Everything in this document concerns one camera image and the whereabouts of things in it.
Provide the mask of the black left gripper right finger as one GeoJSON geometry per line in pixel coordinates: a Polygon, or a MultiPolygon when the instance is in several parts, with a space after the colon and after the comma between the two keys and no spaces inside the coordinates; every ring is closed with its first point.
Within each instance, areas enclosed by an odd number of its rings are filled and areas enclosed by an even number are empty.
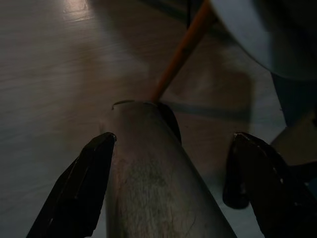
{"type": "Polygon", "coordinates": [[[316,177],[316,162],[289,166],[263,140],[237,132],[227,156],[222,200],[233,209],[251,205],[266,238],[315,238],[317,198],[306,184],[316,177]]]}

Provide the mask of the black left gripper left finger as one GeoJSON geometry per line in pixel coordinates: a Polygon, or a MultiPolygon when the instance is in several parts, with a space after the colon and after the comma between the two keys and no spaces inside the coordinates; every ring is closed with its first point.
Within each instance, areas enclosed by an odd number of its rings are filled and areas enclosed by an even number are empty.
{"type": "Polygon", "coordinates": [[[29,238],[87,238],[96,229],[106,194],[116,136],[87,143],[59,176],[35,219],[29,238]]]}

